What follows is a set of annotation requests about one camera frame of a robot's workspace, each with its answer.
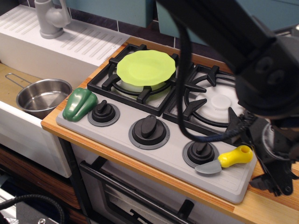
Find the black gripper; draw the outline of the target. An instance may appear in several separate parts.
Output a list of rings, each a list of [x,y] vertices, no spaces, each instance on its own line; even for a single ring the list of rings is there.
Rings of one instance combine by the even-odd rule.
[[[299,133],[279,129],[264,119],[244,117],[243,136],[254,149],[263,174],[253,178],[249,184],[259,190],[272,191],[275,196],[289,196],[293,193],[293,180],[299,175],[292,171],[292,165],[299,161]]]

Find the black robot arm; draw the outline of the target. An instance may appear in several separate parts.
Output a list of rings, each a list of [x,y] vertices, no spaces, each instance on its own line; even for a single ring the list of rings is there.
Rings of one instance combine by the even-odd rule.
[[[224,141],[247,133],[255,117],[268,119],[274,139],[269,144],[261,138],[251,141],[264,174],[250,184],[276,196],[290,195],[297,179],[292,164],[299,160],[298,38],[274,34],[234,0],[162,0],[160,4],[180,36],[177,108],[182,134],[195,142]],[[224,58],[236,76],[239,102],[248,111],[244,125],[222,135],[201,137],[185,128],[182,100],[192,51],[188,30]]]

